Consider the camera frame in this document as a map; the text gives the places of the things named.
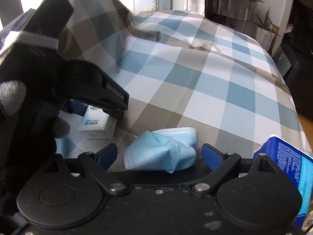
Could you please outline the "black gloved left hand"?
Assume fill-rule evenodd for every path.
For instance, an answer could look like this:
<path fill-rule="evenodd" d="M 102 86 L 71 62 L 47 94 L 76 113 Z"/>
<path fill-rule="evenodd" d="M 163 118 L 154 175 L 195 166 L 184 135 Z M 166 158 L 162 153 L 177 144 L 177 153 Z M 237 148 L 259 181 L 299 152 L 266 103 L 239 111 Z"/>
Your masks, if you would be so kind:
<path fill-rule="evenodd" d="M 27 95 L 27 86 L 18 80 L 1 83 L 1 169 L 12 166 L 19 152 L 34 153 L 31 141 L 55 142 L 70 132 L 59 117 L 59 108 Z"/>

